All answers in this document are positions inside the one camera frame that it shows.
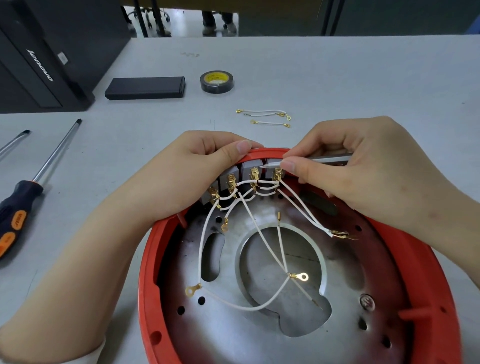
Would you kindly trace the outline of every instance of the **yellow label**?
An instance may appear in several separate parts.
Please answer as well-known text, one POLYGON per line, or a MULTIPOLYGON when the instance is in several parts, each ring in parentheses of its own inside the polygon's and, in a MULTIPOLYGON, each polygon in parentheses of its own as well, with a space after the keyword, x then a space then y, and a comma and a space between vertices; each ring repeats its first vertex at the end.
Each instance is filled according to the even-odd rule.
POLYGON ((222 72, 211 72, 204 76, 204 80, 209 84, 222 84, 229 80, 229 76, 222 72))
POLYGON ((15 215, 12 218, 12 228, 14 228, 15 230, 20 230, 24 225, 26 217, 26 211, 18 210, 17 212, 15 212, 15 215))
POLYGON ((6 232, 0 238, 0 256, 9 248, 9 246, 15 240, 15 233, 14 232, 6 232))

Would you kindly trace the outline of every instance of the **gray table surface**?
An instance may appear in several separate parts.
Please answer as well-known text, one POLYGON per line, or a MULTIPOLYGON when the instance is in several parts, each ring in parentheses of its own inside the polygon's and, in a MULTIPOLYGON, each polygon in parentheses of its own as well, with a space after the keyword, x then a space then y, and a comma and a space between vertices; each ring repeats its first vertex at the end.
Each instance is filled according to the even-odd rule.
MULTIPOLYGON (((389 115, 458 188, 480 200, 480 36, 133 39, 83 113, 0 115, 0 145, 32 133, 0 159, 0 192, 30 179, 76 118, 84 120, 46 183, 24 239, 0 262, 0 325, 9 319, 86 216, 188 129, 226 130, 291 147, 318 121, 389 115), (199 77, 234 75, 206 94, 199 77), (185 76, 182 99, 109 101, 113 77, 185 76), (283 109, 292 127, 251 125, 235 109, 283 109)), ((137 318, 140 244, 107 333, 100 363, 147 363, 137 318)), ((439 255, 462 329, 466 363, 480 356, 480 294, 439 255)))

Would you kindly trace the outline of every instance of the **black computer case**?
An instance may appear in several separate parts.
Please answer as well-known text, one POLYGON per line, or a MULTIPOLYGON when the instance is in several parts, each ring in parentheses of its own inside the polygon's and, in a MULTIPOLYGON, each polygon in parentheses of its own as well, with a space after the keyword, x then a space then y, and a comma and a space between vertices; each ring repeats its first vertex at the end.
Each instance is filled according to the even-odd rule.
POLYGON ((0 0, 0 113, 88 109, 129 39, 118 0, 0 0))

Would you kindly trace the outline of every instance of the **red plastic housing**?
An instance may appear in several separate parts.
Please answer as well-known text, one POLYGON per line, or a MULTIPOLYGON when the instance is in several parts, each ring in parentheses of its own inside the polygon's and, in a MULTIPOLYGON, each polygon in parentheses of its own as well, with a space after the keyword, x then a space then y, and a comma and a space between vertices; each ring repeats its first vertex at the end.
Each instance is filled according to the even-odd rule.
MULTIPOLYGON (((254 149, 239 163, 282 158, 286 151, 283 148, 254 149)), ((410 364, 461 364, 460 327, 455 304, 435 254, 411 235, 368 220, 390 250, 410 300, 411 307, 398 312, 403 320, 413 321, 410 364)), ((139 321, 150 364, 181 364, 168 335, 160 302, 162 292, 156 285, 165 248, 178 224, 180 221, 176 215, 154 224, 140 266, 139 321)))

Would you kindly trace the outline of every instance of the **roll of electrical tape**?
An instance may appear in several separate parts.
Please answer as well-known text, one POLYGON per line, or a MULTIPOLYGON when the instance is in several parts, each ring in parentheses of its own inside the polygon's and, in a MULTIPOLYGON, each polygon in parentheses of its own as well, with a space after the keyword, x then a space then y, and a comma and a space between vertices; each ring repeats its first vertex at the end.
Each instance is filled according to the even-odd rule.
POLYGON ((233 88, 233 76, 225 71, 205 72, 200 76, 200 85, 209 94, 223 94, 233 88))

